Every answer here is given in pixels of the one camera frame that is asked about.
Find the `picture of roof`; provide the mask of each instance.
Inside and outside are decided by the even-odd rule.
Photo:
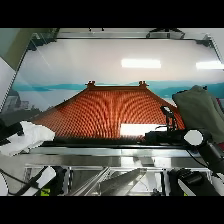
[[[86,85],[32,122],[48,127],[56,137],[119,139],[121,124],[166,124],[160,106],[168,106],[184,128],[177,108],[150,91],[145,81],[139,86],[96,86],[95,81]]]

